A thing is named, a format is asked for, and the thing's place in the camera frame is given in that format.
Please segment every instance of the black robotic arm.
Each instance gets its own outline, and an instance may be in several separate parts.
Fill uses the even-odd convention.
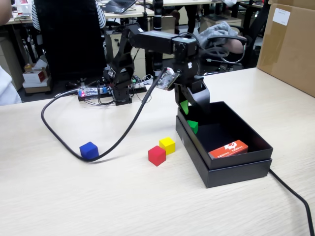
[[[210,93],[203,82],[203,77],[198,76],[199,48],[196,39],[161,31],[143,31],[138,24],[126,26],[119,51],[110,66],[104,70],[104,82],[112,87],[113,96],[118,103],[131,102],[128,86],[131,85],[134,73],[134,63],[130,54],[133,47],[174,54],[173,71],[168,73],[176,75],[173,76],[174,81],[168,84],[167,90],[175,88],[175,100],[180,109],[181,103],[187,100],[204,112],[209,111]]]

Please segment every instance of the sticker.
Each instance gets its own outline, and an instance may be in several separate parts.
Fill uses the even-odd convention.
[[[289,11],[285,11],[285,10],[276,8],[274,18],[272,19],[272,21],[286,26],[288,21],[289,21],[290,14],[291,14],[291,12],[289,12]]]

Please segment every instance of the person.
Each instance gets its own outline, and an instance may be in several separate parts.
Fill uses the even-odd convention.
[[[6,24],[12,15],[10,0],[0,0],[0,26]]]
[[[179,10],[182,9],[183,6],[175,6],[175,9],[166,9],[166,13],[172,15],[175,18],[175,33],[179,34],[179,19],[181,14]],[[196,12],[197,5],[186,5],[185,10],[187,12],[188,17],[188,30],[187,32],[193,33],[196,24]]]
[[[11,1],[0,0],[0,26],[6,24],[10,20],[11,15]],[[11,76],[0,66],[0,106],[22,102],[11,82]]]
[[[40,25],[39,25],[39,21],[37,18],[37,12],[36,12],[34,0],[31,1],[31,4],[32,4],[31,17],[33,20],[33,25],[34,25],[35,29],[40,31]],[[95,1],[95,4],[96,4],[96,9],[97,9],[97,14],[98,14],[99,28],[102,29],[106,25],[105,13],[102,11],[100,6],[97,4],[97,1]]]

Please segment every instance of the laptop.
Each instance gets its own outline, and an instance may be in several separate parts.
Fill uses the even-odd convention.
[[[110,0],[104,7],[102,7],[102,10],[105,12],[121,14],[135,3],[135,0]]]

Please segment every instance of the red box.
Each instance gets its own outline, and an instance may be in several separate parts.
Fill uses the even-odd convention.
[[[216,150],[209,152],[212,159],[223,158],[227,156],[233,156],[237,154],[247,153],[248,146],[242,141],[237,140],[230,144],[224,145]]]

